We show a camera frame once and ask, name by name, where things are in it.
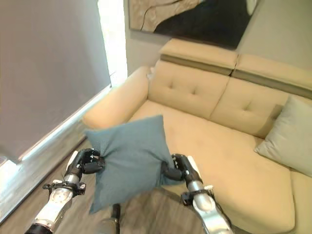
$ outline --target wall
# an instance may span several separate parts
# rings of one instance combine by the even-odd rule
[[[170,37],[130,30],[128,9],[128,0],[124,0],[127,64],[131,74],[140,66],[154,66],[159,59],[158,51]]]
[[[311,11],[311,0],[263,0],[238,51],[312,69]]]

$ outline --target blue pillow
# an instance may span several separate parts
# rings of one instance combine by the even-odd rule
[[[101,131],[87,131],[94,149],[106,166],[96,175],[94,202],[90,213],[161,185],[177,184],[161,174],[161,162],[174,167],[163,127],[155,116]]]

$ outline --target gray roller blind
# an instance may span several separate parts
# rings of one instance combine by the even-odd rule
[[[95,0],[0,3],[0,144],[19,156],[110,84]]]

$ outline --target throw pillow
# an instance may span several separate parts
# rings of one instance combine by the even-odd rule
[[[161,162],[174,167],[166,144],[163,117],[138,120],[101,131],[87,131],[106,166],[96,175],[90,213],[161,185],[176,184],[161,174]]]
[[[312,176],[312,106],[290,96],[255,151]]]

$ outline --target sofa seat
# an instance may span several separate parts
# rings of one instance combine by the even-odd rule
[[[262,139],[149,100],[130,121],[157,114],[164,116],[170,152],[194,157],[234,225],[253,234],[294,228],[291,172],[254,152]],[[180,194],[185,185],[167,189]]]

